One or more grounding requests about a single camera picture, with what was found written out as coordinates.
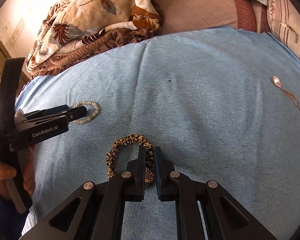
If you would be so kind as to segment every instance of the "floral blanket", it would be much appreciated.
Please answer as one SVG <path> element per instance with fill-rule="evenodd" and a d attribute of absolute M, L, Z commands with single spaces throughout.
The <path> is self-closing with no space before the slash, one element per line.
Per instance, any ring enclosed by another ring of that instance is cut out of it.
<path fill-rule="evenodd" d="M 114 47 L 153 37 L 155 0 L 59 0 L 42 22 L 26 61 L 31 75 L 57 75 Z"/>

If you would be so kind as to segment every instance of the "dark blue sleeve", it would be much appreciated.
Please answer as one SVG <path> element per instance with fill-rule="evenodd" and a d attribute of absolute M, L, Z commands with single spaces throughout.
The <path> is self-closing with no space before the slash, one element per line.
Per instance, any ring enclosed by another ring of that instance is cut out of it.
<path fill-rule="evenodd" d="M 19 214 L 12 201 L 0 196 L 0 232 L 7 240 L 18 240 L 29 212 Z"/>

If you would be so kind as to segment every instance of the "wall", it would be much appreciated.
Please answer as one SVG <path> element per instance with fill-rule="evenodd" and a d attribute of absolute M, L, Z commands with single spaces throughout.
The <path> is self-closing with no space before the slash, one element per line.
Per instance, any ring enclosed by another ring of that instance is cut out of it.
<path fill-rule="evenodd" d="M 0 9 L 0 41 L 11 57 L 27 57 L 41 22 L 58 0 L 7 0 Z M 23 71 L 30 77 L 25 66 Z"/>

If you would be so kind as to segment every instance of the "blue fabric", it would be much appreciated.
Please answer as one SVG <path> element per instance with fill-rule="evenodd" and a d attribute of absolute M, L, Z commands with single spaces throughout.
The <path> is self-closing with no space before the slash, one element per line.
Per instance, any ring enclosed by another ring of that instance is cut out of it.
<path fill-rule="evenodd" d="M 278 240 L 300 225 L 300 61 L 271 35 L 217 28 L 155 37 L 94 56 L 28 85 L 25 112 L 81 100 L 99 104 L 87 124 L 34 150 L 36 190 L 24 231 L 82 183 L 107 181 L 106 152 L 118 137 L 144 134 L 176 170 L 213 179 Z M 117 170 L 137 157 L 122 149 Z M 174 203 L 127 203 L 122 239 L 176 239 Z"/>
<path fill-rule="evenodd" d="M 0 197 L 0 232 L 7 240 L 18 240 L 29 212 L 19 214 L 12 201 Z"/>

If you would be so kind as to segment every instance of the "pearl bracelet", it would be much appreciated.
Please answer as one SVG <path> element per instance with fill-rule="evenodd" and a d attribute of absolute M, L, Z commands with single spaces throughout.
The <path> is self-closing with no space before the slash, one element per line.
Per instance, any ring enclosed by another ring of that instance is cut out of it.
<path fill-rule="evenodd" d="M 76 103 L 74 105 L 74 107 L 79 107 L 81 105 L 88 105 L 88 106 L 93 106 L 95 111 L 89 116 L 89 117 L 86 117 L 84 119 L 80 119 L 80 120 L 74 120 L 73 122 L 74 123 L 86 123 L 86 122 L 89 122 L 91 121 L 93 118 L 95 118 L 97 116 L 97 114 L 99 114 L 99 106 L 96 102 L 92 102 L 92 101 L 80 101 L 78 103 Z"/>

